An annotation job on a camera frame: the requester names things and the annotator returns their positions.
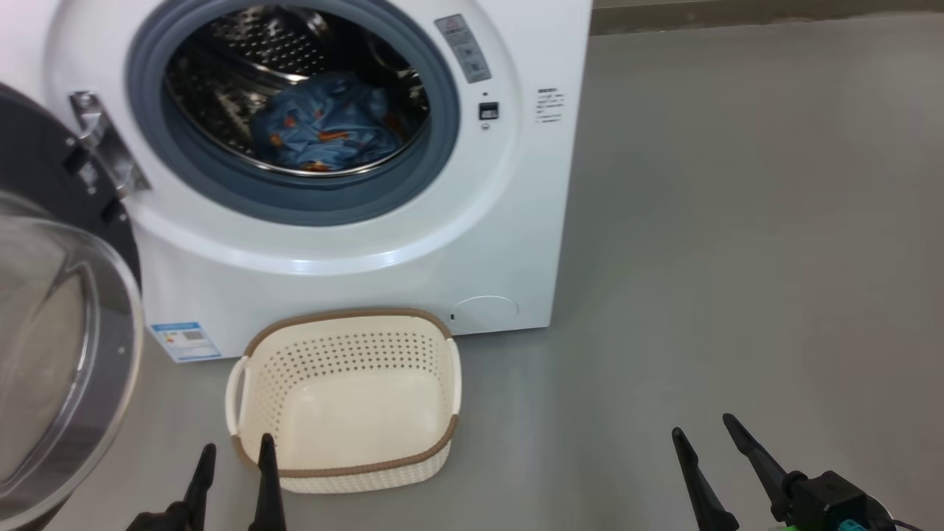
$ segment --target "front-loading washer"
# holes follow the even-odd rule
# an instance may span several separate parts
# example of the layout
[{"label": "front-loading washer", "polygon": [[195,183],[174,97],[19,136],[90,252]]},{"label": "front-loading washer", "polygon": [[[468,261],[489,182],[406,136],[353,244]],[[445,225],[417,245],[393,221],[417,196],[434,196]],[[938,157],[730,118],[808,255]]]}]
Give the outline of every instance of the front-loading washer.
[{"label": "front-loading washer", "polygon": [[[90,196],[118,189],[148,327],[178,361],[342,308],[416,307],[456,334],[544,327],[590,8],[36,0],[0,21],[0,83],[98,161],[51,163]],[[267,155],[252,129],[267,98],[340,72],[383,91],[396,150],[331,169]]]}]

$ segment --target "clothing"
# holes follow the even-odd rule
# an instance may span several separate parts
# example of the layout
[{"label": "clothing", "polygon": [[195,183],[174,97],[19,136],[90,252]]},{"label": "clothing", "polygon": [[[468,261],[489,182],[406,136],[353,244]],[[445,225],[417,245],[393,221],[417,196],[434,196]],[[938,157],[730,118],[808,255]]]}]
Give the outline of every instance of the clothing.
[{"label": "clothing", "polygon": [[337,171],[382,159],[403,139],[387,94],[350,72],[311,77],[269,99],[249,123],[256,150],[294,169]]}]

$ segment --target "open door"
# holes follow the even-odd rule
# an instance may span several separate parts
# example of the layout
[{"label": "open door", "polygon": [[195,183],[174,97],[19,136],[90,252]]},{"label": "open door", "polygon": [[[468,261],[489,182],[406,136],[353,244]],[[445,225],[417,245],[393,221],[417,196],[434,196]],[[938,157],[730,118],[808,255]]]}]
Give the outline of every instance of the open door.
[{"label": "open door", "polygon": [[100,120],[75,136],[4,86],[0,116],[5,531],[43,525],[108,449],[134,388],[143,316],[138,251],[109,175],[116,159],[102,157],[124,146]]}]

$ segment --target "concrete floor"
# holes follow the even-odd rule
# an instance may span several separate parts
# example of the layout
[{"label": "concrete floor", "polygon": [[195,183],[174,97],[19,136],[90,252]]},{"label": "concrete floor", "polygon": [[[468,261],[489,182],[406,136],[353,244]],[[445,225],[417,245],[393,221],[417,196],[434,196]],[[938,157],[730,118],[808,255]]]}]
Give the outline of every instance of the concrete floor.
[{"label": "concrete floor", "polygon": [[[696,529],[681,425],[742,529],[768,502],[721,414],[930,528],[944,496],[944,18],[591,40],[554,324],[465,337],[429,482],[285,495],[289,528]],[[123,432],[50,530],[124,529],[220,447],[207,529],[245,528],[231,363],[153,345]]]}]

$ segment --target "laundry basket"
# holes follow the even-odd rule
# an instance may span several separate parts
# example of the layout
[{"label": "laundry basket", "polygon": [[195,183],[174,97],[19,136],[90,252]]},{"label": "laundry basket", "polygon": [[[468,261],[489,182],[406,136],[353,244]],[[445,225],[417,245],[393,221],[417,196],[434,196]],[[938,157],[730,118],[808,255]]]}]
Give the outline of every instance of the laundry basket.
[{"label": "laundry basket", "polygon": [[262,435],[272,434],[282,488],[377,490],[424,481],[443,467],[461,397],[459,351],[431,314],[298,317],[256,335],[233,367],[227,426],[253,467]]}]

